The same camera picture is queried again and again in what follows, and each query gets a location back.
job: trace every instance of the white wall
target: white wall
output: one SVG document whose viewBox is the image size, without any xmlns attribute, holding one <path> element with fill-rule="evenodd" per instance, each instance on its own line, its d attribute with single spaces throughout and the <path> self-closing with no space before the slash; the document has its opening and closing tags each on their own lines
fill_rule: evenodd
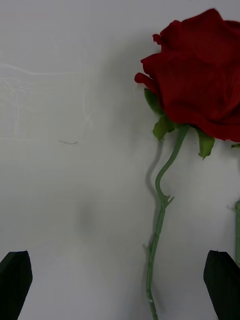
<svg viewBox="0 0 240 320">
<path fill-rule="evenodd" d="M 143 244 L 176 136 L 158 148 L 134 75 L 153 33 L 211 7 L 240 20 L 238 0 L 1 1 L 0 258 L 28 250 L 34 277 L 19 320 L 151 319 Z M 154 269 L 161 320 L 216 319 L 203 269 L 209 250 L 234 253 L 230 145 L 203 162 L 190 132 L 162 180 L 175 199 Z"/>
</svg>

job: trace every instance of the red rose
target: red rose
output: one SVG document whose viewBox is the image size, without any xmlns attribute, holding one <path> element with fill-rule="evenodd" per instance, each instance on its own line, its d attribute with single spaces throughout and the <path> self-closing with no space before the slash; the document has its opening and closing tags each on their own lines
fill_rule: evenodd
<svg viewBox="0 0 240 320">
<path fill-rule="evenodd" d="M 135 76 L 157 94 L 171 121 L 240 142 L 240 23 L 215 9 L 174 21 L 153 40 L 161 53 Z"/>
</svg>

